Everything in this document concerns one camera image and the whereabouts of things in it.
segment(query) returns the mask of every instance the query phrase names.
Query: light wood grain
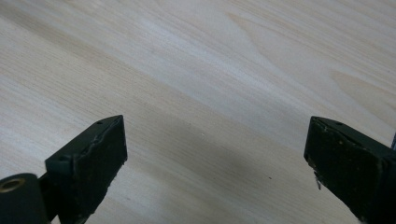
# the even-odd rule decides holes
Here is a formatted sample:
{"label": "light wood grain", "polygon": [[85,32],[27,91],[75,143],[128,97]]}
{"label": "light wood grain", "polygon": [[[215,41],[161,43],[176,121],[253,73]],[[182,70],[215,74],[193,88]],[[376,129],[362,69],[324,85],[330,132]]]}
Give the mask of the light wood grain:
{"label": "light wood grain", "polygon": [[396,4],[0,1],[0,178],[122,114],[88,223],[358,223],[303,158],[310,116],[390,145]]}

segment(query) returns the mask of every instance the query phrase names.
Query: wooden surface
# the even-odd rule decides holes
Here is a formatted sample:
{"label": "wooden surface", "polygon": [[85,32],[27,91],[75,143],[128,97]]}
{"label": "wooden surface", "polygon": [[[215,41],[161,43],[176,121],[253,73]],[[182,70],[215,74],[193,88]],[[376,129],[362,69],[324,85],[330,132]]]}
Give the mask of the wooden surface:
{"label": "wooden surface", "polygon": [[389,146],[396,3],[0,1],[0,178],[122,114],[88,223],[358,223],[304,161],[310,116]]}

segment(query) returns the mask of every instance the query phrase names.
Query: black clamp jaw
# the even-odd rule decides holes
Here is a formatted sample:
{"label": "black clamp jaw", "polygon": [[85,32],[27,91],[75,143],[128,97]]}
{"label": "black clamp jaw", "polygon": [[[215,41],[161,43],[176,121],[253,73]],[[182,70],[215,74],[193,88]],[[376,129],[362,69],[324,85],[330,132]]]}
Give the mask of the black clamp jaw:
{"label": "black clamp jaw", "polygon": [[396,149],[345,124],[312,117],[304,158],[324,185],[362,222],[396,223]]}
{"label": "black clamp jaw", "polygon": [[19,174],[0,181],[0,223],[84,223],[105,198],[127,160],[122,116],[95,122],[46,159],[37,179]]}

